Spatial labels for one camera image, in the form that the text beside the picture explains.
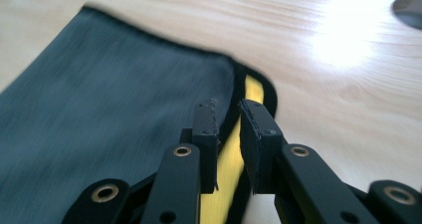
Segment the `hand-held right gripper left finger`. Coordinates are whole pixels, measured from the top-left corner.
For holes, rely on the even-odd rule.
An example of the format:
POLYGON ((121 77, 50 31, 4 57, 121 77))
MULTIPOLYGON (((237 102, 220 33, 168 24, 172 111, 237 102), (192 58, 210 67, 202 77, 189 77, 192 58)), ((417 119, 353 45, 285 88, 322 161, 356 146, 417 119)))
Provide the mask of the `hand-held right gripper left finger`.
POLYGON ((219 126, 216 102, 211 99, 194 109, 192 142, 200 150, 201 192, 211 194, 217 188, 219 126))

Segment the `dark grey cloth yellow lining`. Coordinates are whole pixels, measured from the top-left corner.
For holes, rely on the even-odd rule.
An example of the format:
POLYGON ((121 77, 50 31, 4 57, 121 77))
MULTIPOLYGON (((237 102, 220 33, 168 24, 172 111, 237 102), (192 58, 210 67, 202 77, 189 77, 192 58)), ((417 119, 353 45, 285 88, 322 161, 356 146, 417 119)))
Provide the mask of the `dark grey cloth yellow lining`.
POLYGON ((86 6, 0 93, 0 224, 61 224, 81 192, 154 173, 164 150, 216 104, 216 193, 204 224, 241 224, 250 196, 238 102, 277 107, 272 84, 233 58, 178 44, 86 6))

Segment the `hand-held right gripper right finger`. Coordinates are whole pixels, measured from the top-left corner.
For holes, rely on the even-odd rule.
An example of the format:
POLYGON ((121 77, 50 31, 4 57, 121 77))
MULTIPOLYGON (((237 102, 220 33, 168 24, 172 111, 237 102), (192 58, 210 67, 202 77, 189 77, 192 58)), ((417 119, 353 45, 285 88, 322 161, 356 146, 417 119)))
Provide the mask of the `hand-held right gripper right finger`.
POLYGON ((240 148, 254 194, 274 194, 274 159, 282 153, 284 135, 267 108, 240 101, 240 148))

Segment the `round dark table grommet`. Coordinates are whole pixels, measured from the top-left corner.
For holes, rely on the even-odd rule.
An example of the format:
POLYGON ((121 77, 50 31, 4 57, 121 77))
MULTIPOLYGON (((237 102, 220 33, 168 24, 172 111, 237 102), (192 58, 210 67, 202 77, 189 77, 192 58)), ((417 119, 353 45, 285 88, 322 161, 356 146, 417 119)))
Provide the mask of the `round dark table grommet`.
POLYGON ((405 25, 422 31, 422 0, 395 0, 391 11, 405 25))

